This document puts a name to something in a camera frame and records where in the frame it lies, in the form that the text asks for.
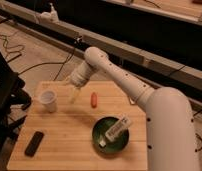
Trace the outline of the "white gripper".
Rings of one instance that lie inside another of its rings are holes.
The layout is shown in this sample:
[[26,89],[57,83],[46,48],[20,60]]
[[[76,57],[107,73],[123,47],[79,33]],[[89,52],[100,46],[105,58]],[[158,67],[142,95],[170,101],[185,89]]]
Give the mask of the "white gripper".
[[70,77],[67,77],[63,80],[63,85],[67,84],[73,84],[74,88],[71,96],[70,96],[70,102],[74,103],[77,97],[80,94],[80,87],[83,87],[87,84],[87,82],[90,79],[90,66],[87,63],[81,63],[77,68],[73,70]]

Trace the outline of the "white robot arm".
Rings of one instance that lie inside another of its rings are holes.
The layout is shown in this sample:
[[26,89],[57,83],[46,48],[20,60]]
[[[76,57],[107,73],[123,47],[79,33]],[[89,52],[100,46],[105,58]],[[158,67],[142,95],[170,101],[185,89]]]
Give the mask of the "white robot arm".
[[180,90],[151,87],[113,64],[97,47],[85,50],[84,61],[65,81],[81,88],[97,70],[145,112],[148,171],[200,171],[192,107]]

